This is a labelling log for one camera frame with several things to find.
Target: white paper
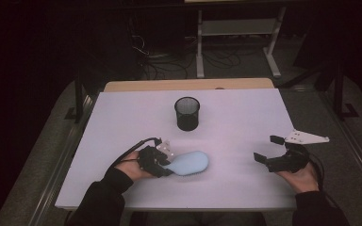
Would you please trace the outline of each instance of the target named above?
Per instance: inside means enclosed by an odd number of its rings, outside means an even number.
[[[201,105],[199,126],[191,132],[176,125],[174,103],[185,96],[196,98]],[[161,137],[170,141],[175,154],[207,153],[209,166],[189,177],[171,175],[136,182],[123,194],[127,208],[293,208],[292,189],[255,162],[253,154],[281,156],[285,147],[270,143],[270,136],[284,136],[292,129],[278,89],[103,92],[56,206],[75,209],[90,184],[101,180],[118,156],[141,140]]]

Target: gray floor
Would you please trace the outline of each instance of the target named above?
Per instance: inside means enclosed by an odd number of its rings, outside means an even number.
[[[227,39],[226,46],[223,43],[207,42],[207,46],[204,47],[206,78],[269,77],[275,85],[278,85],[304,72],[303,69],[292,67],[302,39],[281,38],[278,41],[274,58],[282,74],[280,79],[272,78],[261,52],[261,47],[267,40],[249,38],[244,41],[246,42],[239,46],[237,52],[235,46],[240,40]],[[179,65],[188,66],[186,69],[170,64],[156,64],[161,68],[160,73],[156,74],[155,70],[150,68],[147,74],[151,79],[155,75],[165,79],[183,79],[186,76],[195,78],[196,65],[193,59],[194,53],[191,52],[184,59],[176,61]],[[337,201],[351,225],[362,226],[362,167],[359,164],[361,161],[356,159],[354,146],[347,139],[349,136],[346,136],[346,132],[342,130],[345,127],[349,128],[362,150],[362,95],[359,88],[346,79],[345,103],[353,104],[360,117],[349,118],[341,123],[329,110],[327,103],[328,96],[332,96],[332,90],[318,93],[312,89],[313,79],[315,78],[307,79],[300,84],[298,86],[300,91],[286,89],[281,90],[281,94],[296,129],[331,138],[330,143],[311,145],[307,148],[321,159],[325,167],[325,190]],[[69,161],[61,162],[61,157],[64,150],[72,146],[69,145],[69,138],[74,138],[71,132],[77,126],[80,130],[80,125],[75,125],[73,120],[64,120],[70,107],[74,107],[74,84],[69,84],[58,98],[19,179],[2,208],[0,225],[63,224],[68,213],[53,206],[60,189],[59,183],[57,186],[46,188],[52,184],[52,178],[63,180],[70,164]],[[54,175],[58,164],[64,166],[62,173]],[[44,198],[42,200],[45,208],[40,204],[41,198]],[[127,225],[129,215],[130,212],[124,212],[122,225]],[[269,226],[291,225],[291,211],[267,212],[264,215]]]

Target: white plastic piece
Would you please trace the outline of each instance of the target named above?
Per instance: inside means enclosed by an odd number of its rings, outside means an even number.
[[[163,143],[157,145],[156,148],[159,151],[165,153],[168,157],[174,156],[174,153],[172,153],[172,151],[170,149],[170,141],[169,140],[165,140]]]
[[[308,134],[298,130],[293,130],[289,134],[289,136],[285,138],[285,142],[295,143],[295,144],[325,143],[329,141],[330,138],[328,137],[320,137],[317,135]]]

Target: table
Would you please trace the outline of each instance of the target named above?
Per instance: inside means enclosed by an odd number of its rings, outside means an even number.
[[[186,0],[186,3],[193,3],[196,0]],[[276,18],[270,19],[250,19],[250,20],[229,20],[229,21],[203,21],[202,11],[198,14],[198,47],[196,54],[197,77],[204,78],[204,62],[202,56],[202,37],[203,36],[220,36],[220,35],[257,35],[271,34],[269,46],[263,48],[264,55],[269,63],[272,75],[275,78],[281,77],[281,73],[275,63],[272,51],[278,38],[282,25],[286,7],[279,9]]]
[[[197,150],[207,153],[208,169],[189,177],[171,175],[138,181],[123,194],[125,208],[144,211],[294,208],[293,190],[253,157],[253,152],[268,157],[282,155],[284,147],[270,143],[269,136],[288,134],[293,129],[292,123],[278,89],[269,88],[269,79],[249,81],[146,81],[147,87],[153,89],[150,91],[139,90],[144,82],[107,84],[97,99],[56,207],[76,209],[91,182],[100,180],[117,156],[140,140],[162,137],[171,142],[176,154]],[[258,89],[260,81],[263,89]],[[201,83],[202,89],[196,84],[182,89],[183,83]],[[228,89],[209,89],[219,85]],[[171,86],[177,90],[164,90]],[[183,96],[193,96],[201,102],[200,123],[191,132],[176,126],[173,104]]]

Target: sleeve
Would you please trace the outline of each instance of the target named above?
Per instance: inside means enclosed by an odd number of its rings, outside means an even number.
[[[349,226],[342,210],[332,207],[324,193],[310,191],[295,198],[297,210],[293,213],[293,226]]]
[[[125,173],[108,169],[100,182],[90,185],[67,225],[119,225],[124,209],[122,194],[132,185],[133,181]]]

